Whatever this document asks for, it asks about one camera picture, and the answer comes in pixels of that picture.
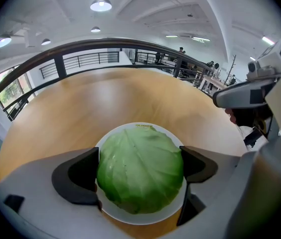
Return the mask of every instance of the black bracket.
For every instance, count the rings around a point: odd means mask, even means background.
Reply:
[[[56,192],[70,203],[99,205],[95,179],[99,164],[99,149],[94,147],[54,169],[52,184]]]
[[[218,170],[217,163],[210,158],[185,146],[179,148],[184,161],[184,177],[187,181],[187,188],[177,226],[186,223],[205,208],[204,203],[196,195],[190,193],[189,184],[202,183],[215,175]]]

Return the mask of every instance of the cabbage leaf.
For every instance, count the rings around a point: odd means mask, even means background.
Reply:
[[[97,183],[110,201],[131,214],[161,210],[182,181],[180,149],[153,127],[114,133],[101,148]]]

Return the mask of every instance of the window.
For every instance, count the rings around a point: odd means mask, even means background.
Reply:
[[[18,66],[14,66],[2,73],[0,73],[0,82],[15,68]],[[29,79],[27,77],[27,74],[21,75],[19,78],[17,78],[15,81],[13,81],[9,86],[7,86],[1,93],[0,93],[0,106],[2,109],[7,107],[9,104],[11,104],[14,100],[21,97],[23,94],[29,92],[32,89],[31,84],[29,82]],[[35,97],[35,94],[33,93],[29,98],[27,99],[28,102],[30,102]],[[7,109],[7,113],[9,114],[15,105]]]

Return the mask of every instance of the ceiling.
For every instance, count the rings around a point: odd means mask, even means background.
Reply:
[[[270,0],[110,0],[113,8],[97,13],[93,0],[9,0],[0,12],[0,35],[13,35],[0,49],[0,60],[32,56],[55,45],[95,37],[125,36],[168,45],[165,35],[208,38],[204,49],[246,57],[259,56],[281,38],[281,14]],[[93,35],[93,26],[101,28]],[[51,45],[41,46],[44,38]]]

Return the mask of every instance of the round ceiling lamp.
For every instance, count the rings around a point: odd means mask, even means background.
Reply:
[[[112,5],[109,0],[95,0],[90,8],[93,11],[107,11],[112,8]]]
[[[50,44],[51,43],[51,41],[50,41],[50,39],[44,39],[43,41],[42,41],[42,44],[41,45],[47,45],[47,44]]]
[[[98,27],[98,26],[94,26],[92,29],[91,29],[91,32],[92,33],[98,33],[98,32],[100,32],[101,30],[100,30],[100,28]]]
[[[11,42],[11,37],[8,34],[3,34],[0,36],[0,48],[8,45]]]

